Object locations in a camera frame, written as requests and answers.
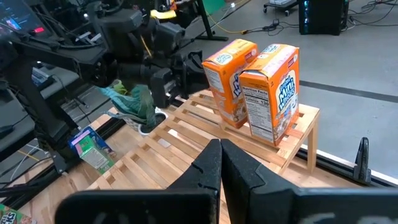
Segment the screen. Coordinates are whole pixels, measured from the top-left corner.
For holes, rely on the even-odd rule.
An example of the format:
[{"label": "screen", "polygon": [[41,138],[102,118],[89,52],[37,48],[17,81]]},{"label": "screen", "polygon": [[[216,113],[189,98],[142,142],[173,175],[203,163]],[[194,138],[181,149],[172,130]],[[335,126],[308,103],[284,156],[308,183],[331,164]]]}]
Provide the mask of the screen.
[{"label": "screen", "polygon": [[[40,35],[47,33],[43,23],[23,0],[0,0],[0,22],[17,30],[34,30]],[[0,35],[10,32],[6,27],[0,26]]]}]

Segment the orange cereal box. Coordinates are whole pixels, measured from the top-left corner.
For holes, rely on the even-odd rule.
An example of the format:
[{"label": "orange cereal box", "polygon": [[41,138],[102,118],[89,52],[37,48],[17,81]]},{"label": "orange cereal box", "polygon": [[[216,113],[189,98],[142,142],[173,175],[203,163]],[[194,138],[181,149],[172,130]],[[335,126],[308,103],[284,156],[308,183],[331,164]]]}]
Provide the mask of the orange cereal box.
[{"label": "orange cereal box", "polygon": [[235,128],[248,121],[239,74],[257,56],[257,44],[236,39],[203,62],[221,117]]},{"label": "orange cereal box", "polygon": [[272,44],[239,76],[251,134],[277,146],[299,116],[299,48]]}]

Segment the snack box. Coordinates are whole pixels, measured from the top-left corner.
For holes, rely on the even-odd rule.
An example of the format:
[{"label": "snack box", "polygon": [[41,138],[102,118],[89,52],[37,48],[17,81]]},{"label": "snack box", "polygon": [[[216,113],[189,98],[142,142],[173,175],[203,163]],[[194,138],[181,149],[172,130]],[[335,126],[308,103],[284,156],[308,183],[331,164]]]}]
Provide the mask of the snack box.
[{"label": "snack box", "polygon": [[116,157],[116,153],[90,126],[82,129],[68,143],[81,159],[89,163],[100,174],[104,174],[114,165],[113,159]]},{"label": "snack box", "polygon": [[268,46],[239,80],[252,136],[277,146],[299,116],[299,48]]},{"label": "snack box", "polygon": [[257,44],[236,39],[203,62],[221,117],[235,128],[248,121],[239,74],[257,55]]},{"label": "snack box", "polygon": [[0,204],[1,224],[36,224],[37,222],[21,212]]}]

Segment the wooden slatted platform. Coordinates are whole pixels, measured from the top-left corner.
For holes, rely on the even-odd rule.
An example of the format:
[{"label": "wooden slatted platform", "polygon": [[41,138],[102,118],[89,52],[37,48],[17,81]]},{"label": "wooden slatted platform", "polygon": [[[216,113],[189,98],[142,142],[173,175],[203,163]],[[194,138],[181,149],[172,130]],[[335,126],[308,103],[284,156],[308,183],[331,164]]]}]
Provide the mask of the wooden slatted platform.
[{"label": "wooden slatted platform", "polygon": [[[208,91],[187,100],[173,112],[139,147],[122,159],[88,189],[164,189],[189,167],[201,150],[213,138],[227,138],[275,172],[283,172],[306,137],[308,154],[316,156],[319,109],[300,105],[300,119],[294,130],[287,133],[279,148],[251,139],[249,128],[221,129],[222,120]],[[165,148],[158,141],[171,143]],[[308,160],[315,167],[315,158]],[[229,223],[224,192],[221,192],[221,223]]]}]

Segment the black computer case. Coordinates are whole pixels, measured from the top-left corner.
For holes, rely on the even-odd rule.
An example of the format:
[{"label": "black computer case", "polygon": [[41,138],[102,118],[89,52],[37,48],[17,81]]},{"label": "black computer case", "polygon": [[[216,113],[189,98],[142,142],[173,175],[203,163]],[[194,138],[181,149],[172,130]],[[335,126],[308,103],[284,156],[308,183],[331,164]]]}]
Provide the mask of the black computer case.
[{"label": "black computer case", "polygon": [[348,0],[298,0],[300,33],[340,35],[347,27]]}]

